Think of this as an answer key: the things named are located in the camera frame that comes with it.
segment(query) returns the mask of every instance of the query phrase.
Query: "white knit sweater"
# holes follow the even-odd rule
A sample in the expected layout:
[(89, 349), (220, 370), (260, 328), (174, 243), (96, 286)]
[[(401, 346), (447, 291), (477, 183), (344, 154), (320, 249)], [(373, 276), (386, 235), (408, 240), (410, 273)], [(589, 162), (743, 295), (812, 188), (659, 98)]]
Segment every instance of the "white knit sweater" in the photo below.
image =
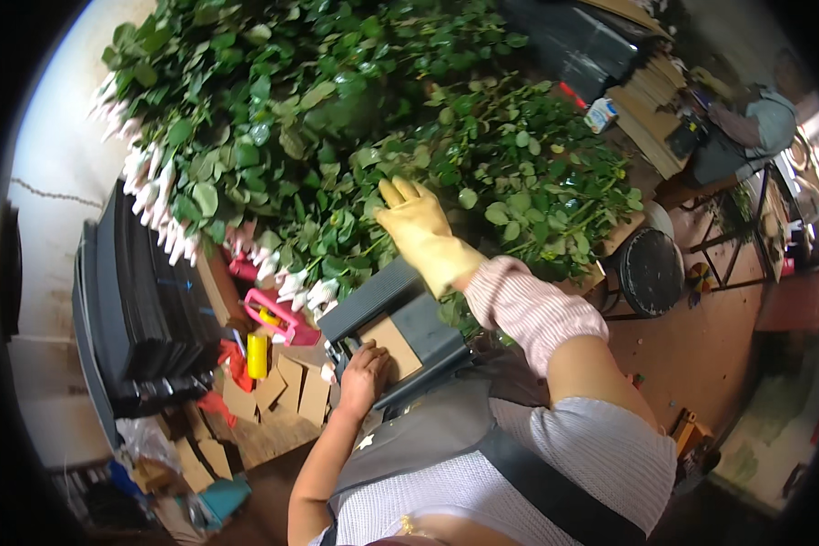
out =
[[(495, 258), (465, 291), (483, 326), (495, 324), (522, 345), (545, 376), (558, 345), (576, 335), (607, 339), (606, 323), (582, 298), (534, 278), (521, 262)], [(637, 415), (600, 400), (563, 399), (553, 409), (490, 399), (501, 428), (646, 535), (664, 511), (676, 472), (676, 445)], [(363, 486), (338, 511), (337, 544), (393, 536), (401, 516), (447, 514), (472, 519), (532, 545), (575, 544), (479, 452)], [(311, 542), (318, 546), (321, 536)]]

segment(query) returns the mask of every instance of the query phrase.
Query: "gloved hand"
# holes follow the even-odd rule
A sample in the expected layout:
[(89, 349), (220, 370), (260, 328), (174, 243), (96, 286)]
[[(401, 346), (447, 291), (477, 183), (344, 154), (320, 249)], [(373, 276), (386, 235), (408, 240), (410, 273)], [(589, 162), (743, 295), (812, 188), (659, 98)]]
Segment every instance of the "gloved hand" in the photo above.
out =
[(458, 278), (472, 275), (486, 257), (452, 235), (446, 214), (427, 188), (399, 177), (381, 180), (379, 191), (389, 205), (375, 213), (407, 263), (425, 279), (435, 298)]

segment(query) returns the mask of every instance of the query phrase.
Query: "floor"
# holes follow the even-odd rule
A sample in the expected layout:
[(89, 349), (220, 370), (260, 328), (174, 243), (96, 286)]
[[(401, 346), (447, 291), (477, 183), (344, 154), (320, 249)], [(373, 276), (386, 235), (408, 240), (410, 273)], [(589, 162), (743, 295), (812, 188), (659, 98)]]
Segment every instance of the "floor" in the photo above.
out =
[[(701, 241), (711, 215), (675, 209), (669, 216), (686, 268), (704, 261), (703, 254), (686, 254), (686, 250)], [(710, 238), (718, 234), (714, 226)], [(709, 250), (720, 274), (727, 269), (733, 249), (733, 244), (726, 244)], [(744, 245), (730, 282), (760, 274), (754, 247)], [(731, 421), (747, 379), (749, 343), (762, 286), (703, 294), (694, 309), (688, 307), (688, 291), (685, 296), (661, 318), (610, 322), (610, 347), (624, 373), (645, 377), (640, 392), (660, 425), (669, 431), (686, 407), (713, 432), (721, 432)]]
[[(699, 242), (710, 220), (702, 212), (679, 209), (670, 216), (682, 249)], [(717, 233), (713, 228), (711, 234)], [(710, 255), (724, 271), (732, 252), (733, 246), (727, 245), (714, 248)], [(697, 254), (684, 259), (690, 267), (703, 258)], [(753, 246), (745, 246), (732, 281), (749, 280), (758, 273)], [(626, 374), (644, 375), (640, 392), (661, 425), (673, 426), (683, 407), (697, 413), (714, 433), (728, 425), (747, 379), (749, 341), (761, 295), (761, 286), (704, 294), (694, 309), (688, 309), (683, 298), (659, 319), (610, 322), (611, 348), (619, 367)], [(209, 543), (287, 543), (288, 497), (311, 447), (301, 446), (251, 470), (251, 498)]]

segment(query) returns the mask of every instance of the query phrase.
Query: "woman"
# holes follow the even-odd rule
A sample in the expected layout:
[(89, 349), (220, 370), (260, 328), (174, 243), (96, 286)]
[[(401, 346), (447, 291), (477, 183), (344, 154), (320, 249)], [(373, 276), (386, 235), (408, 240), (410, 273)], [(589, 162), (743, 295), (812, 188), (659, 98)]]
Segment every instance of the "woman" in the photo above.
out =
[[(426, 394), (355, 446), (389, 357), (375, 343), (365, 345), (347, 366), (339, 405), (298, 475), (289, 544), (644, 541), (670, 496), (675, 444), (657, 432), (649, 406), (624, 380), (600, 314), (519, 260), (488, 260), (452, 236), (426, 188), (395, 178), (380, 189), (389, 209), (377, 212), (377, 221), (434, 296), (463, 292), (480, 324), (513, 336), (527, 363)], [(540, 381), (525, 390), (510, 389), (519, 379), (498, 378), (529, 370)], [(522, 399), (543, 378), (547, 399), (506, 401)], [(467, 409), (480, 385), (483, 403)], [(421, 445), (433, 437), (435, 445)], [(498, 453), (491, 438), (506, 448)], [(504, 464), (519, 452), (522, 463)]]

